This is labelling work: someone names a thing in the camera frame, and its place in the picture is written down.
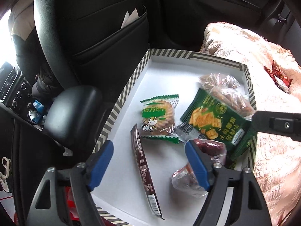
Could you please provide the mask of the blue items in console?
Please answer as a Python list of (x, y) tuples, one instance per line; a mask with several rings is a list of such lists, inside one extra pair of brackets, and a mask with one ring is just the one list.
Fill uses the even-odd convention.
[(29, 110), (29, 118), (36, 124), (44, 125), (46, 121), (46, 108), (38, 100), (33, 103), (28, 103), (27, 108)]

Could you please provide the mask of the green white biscuit packet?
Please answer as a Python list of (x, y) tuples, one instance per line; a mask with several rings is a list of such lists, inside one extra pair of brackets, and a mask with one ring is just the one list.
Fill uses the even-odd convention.
[(175, 132), (178, 102), (178, 94), (161, 95), (142, 100), (140, 136), (178, 144), (179, 138)]

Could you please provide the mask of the clear bag brown nuts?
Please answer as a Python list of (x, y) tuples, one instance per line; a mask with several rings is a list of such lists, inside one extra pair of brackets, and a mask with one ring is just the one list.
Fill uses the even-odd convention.
[(244, 118), (250, 117), (256, 112), (249, 101), (232, 88), (214, 86), (209, 93)]

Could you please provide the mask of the black seat belt buckle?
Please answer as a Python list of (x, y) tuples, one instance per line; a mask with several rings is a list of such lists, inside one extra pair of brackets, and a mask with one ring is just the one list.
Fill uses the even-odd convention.
[(278, 23), (286, 23), (288, 16), (290, 15), (290, 9), (286, 4), (284, 4), (282, 11), (277, 15), (278, 16)]

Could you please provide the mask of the dark brown snack bar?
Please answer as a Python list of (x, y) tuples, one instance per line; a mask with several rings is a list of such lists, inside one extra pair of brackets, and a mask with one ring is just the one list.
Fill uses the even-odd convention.
[(136, 124), (131, 129), (131, 143), (147, 202), (152, 213), (164, 220)]

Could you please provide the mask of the clear wrapped red date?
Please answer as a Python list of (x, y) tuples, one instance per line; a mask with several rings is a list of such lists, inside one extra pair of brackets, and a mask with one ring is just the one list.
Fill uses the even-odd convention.
[(193, 141), (201, 152), (210, 156), (214, 162), (225, 164), (227, 149), (224, 143), (208, 139), (194, 139)]

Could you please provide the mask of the striped white cardboard box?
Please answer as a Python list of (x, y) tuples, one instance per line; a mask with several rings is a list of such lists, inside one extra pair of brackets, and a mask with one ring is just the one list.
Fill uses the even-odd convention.
[[(99, 214), (114, 225), (193, 225), (204, 204), (173, 188), (172, 174), (187, 163), (184, 145), (173, 132), (193, 101), (201, 76), (231, 75), (254, 106), (247, 65), (186, 50), (150, 49), (118, 97), (98, 139), (114, 144), (114, 154), (92, 192)], [(147, 196), (134, 156), (136, 126), (156, 195)]]

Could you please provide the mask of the car dashboard control panel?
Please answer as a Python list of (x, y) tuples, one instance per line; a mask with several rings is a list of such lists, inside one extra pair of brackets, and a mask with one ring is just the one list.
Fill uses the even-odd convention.
[(31, 101), (32, 85), (18, 67), (5, 62), (1, 66), (1, 103), (20, 112)]

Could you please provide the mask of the white papers in seat pocket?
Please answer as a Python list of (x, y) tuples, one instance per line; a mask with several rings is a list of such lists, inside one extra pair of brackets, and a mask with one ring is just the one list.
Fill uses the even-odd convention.
[(131, 14), (127, 11), (125, 14), (125, 17), (123, 19), (121, 28), (123, 29), (124, 27), (128, 26), (129, 24), (131, 24), (138, 18), (139, 18), (139, 15), (138, 15), (138, 11), (136, 8), (133, 10), (133, 12)]

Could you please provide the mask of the peach fringed blanket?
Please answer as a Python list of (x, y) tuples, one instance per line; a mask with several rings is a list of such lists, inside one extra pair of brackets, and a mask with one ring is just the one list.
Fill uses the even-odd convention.
[[(300, 66), (290, 50), (251, 30), (214, 22), (204, 30), (202, 53), (247, 65), (259, 111), (300, 112)], [(279, 89), (265, 71), (272, 61), (292, 79), (290, 93)], [(284, 225), (300, 199), (300, 142), (258, 133), (255, 177), (265, 197), (272, 225)]]

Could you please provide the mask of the clear wrapped orange candy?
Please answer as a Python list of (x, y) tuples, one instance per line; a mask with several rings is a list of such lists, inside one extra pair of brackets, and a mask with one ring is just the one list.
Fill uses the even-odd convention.
[(208, 192), (199, 185), (189, 163), (173, 173), (171, 183), (174, 189), (198, 199), (208, 194)]

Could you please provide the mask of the dark green cracker packet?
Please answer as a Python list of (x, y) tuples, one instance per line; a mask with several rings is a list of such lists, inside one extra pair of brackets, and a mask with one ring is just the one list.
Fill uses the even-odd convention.
[(250, 120), (201, 88), (181, 116), (176, 130), (185, 140), (201, 138), (224, 143), (231, 160), (236, 160), (257, 141)]

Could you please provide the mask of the black car door panel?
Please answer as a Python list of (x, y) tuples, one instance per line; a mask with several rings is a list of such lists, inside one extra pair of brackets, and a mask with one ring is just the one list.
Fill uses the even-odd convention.
[(198, 51), (204, 30), (213, 22), (227, 22), (267, 36), (282, 0), (158, 0), (164, 45)]

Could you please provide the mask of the red gold candy wrapper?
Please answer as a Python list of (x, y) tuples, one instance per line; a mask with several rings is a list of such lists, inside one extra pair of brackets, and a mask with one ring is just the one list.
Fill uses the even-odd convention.
[(265, 71), (272, 78), (275, 85), (285, 93), (290, 93), (290, 86), (292, 84), (292, 79), (288, 78), (280, 69), (280, 67), (272, 61), (272, 69), (269, 69), (267, 66), (264, 66)]

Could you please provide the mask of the black front car seat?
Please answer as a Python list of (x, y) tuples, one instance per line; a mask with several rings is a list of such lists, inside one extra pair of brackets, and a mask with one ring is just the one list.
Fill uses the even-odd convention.
[[(139, 18), (121, 28), (126, 12)], [(114, 102), (148, 49), (146, 0), (34, 0), (47, 62), (60, 85), (97, 87)]]

